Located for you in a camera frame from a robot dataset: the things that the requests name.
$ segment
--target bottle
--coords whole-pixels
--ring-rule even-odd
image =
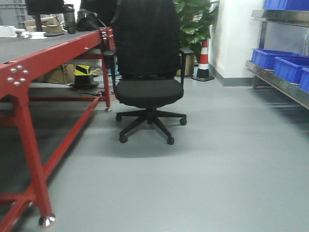
[[[74,6],[73,4],[64,5],[64,22],[65,28],[69,34],[76,33],[76,22],[75,22],[75,14],[74,14]]]

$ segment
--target red metal workbench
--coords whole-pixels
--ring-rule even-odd
[[[102,29],[102,31],[108,37],[108,29]],[[87,55],[83,57],[82,55],[98,44],[101,44],[101,36],[98,31],[78,32],[57,38],[49,37],[44,40],[0,39],[2,54],[0,57],[0,99],[8,98],[14,107],[14,115],[0,115],[0,126],[18,127],[32,181],[23,193],[0,194],[0,204],[12,205],[0,223],[0,232],[9,232],[30,204],[40,209],[39,222],[41,226],[53,225],[55,217],[48,195],[47,178],[89,119],[97,104],[105,101],[106,111],[111,110],[107,69],[104,66],[103,56]],[[28,105],[28,89],[32,80],[76,57],[102,59],[105,94],[79,99],[92,101],[92,103],[43,166]]]

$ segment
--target storage bin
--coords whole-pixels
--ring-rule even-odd
[[[274,74],[282,79],[299,84],[303,75],[302,68],[309,68],[309,58],[280,58],[276,57]]]
[[[0,25],[24,29],[24,21],[32,19],[27,15],[24,0],[0,0]]]
[[[274,70],[276,63],[275,57],[293,58],[297,56],[302,55],[295,52],[284,52],[254,48],[251,62],[262,67],[263,69]]]
[[[265,10],[308,11],[308,0],[266,0]]]
[[[309,69],[303,68],[303,75],[301,77],[299,88],[309,93]]]

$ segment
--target gray table surface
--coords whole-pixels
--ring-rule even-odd
[[[92,31],[78,31],[76,34],[65,34],[38,40],[31,40],[29,38],[0,38],[0,64],[53,47],[89,33],[92,33]]]

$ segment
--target chair armrest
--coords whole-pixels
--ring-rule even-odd
[[[116,50],[106,50],[103,53],[104,62],[108,68],[111,69],[112,76],[112,87],[113,90],[116,90],[116,71],[115,71],[115,58],[116,58]]]
[[[187,55],[192,55],[193,51],[189,48],[180,48],[179,53],[187,56]]]
[[[186,59],[188,55],[192,55],[194,54],[194,52],[189,48],[180,48],[178,51],[182,57],[181,58],[181,69],[180,69],[180,83],[183,86]]]
[[[103,55],[104,55],[104,57],[107,57],[107,58],[115,57],[116,56],[116,50],[106,50]]]

